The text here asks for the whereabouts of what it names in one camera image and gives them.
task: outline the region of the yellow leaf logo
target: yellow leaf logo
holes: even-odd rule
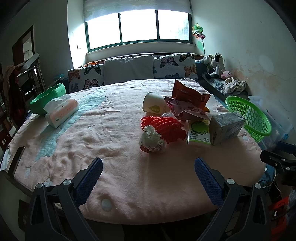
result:
[[[149,107],[149,109],[156,113],[160,112],[160,108],[158,105],[151,106]]]

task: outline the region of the cardboard box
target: cardboard box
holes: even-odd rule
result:
[[[209,125],[211,144],[216,145],[236,137],[245,119],[234,112],[213,116]]]
[[[209,124],[207,120],[189,121],[187,144],[210,146]]]

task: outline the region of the pink blanket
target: pink blanket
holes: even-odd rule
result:
[[[145,115],[143,99],[149,91],[171,96],[174,81],[133,80],[71,94],[79,101],[86,94],[105,91],[102,95],[106,98],[57,139],[52,156],[37,162],[34,160],[48,123],[44,117],[32,115],[10,144],[12,155],[19,146],[26,147],[15,178],[30,190],[38,182],[58,185],[87,168],[97,156],[103,160],[103,173],[86,204],[80,206],[88,219],[120,224],[161,223],[216,209],[194,172],[195,159],[201,157],[225,178],[251,186],[265,169],[261,150],[242,128],[238,137],[210,148],[179,141],[167,145],[164,153],[141,151],[138,141],[142,134],[140,118]],[[191,79],[181,82],[207,93]],[[217,108],[225,111],[218,102]],[[111,202],[110,211],[102,209],[103,199]]]

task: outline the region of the pink pig plush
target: pink pig plush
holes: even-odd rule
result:
[[[233,73],[231,73],[230,71],[222,70],[222,74],[220,77],[221,77],[221,79],[225,80],[225,79],[233,77]]]

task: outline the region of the light blue patch on blanket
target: light blue patch on blanket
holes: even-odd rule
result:
[[[53,128],[48,125],[43,133],[47,133],[47,137],[44,138],[42,146],[38,151],[38,155],[35,158],[37,162],[41,157],[52,156],[57,147],[57,138],[62,135],[69,127],[71,127],[86,111],[100,105],[105,96],[102,96],[104,92],[92,93],[82,97],[79,102],[79,110],[71,115],[63,124],[58,128]]]

